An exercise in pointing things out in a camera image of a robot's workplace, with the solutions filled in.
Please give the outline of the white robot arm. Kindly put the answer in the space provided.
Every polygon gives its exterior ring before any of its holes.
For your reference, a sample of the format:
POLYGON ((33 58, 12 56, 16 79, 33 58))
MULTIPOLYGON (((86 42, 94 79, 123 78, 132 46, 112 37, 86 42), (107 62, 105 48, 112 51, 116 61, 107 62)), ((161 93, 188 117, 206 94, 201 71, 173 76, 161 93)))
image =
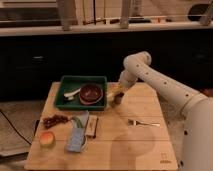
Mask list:
POLYGON ((213 97, 186 86, 150 67, 143 51, 124 58, 119 83, 129 89, 143 80, 186 118, 179 171, 213 171, 213 97))

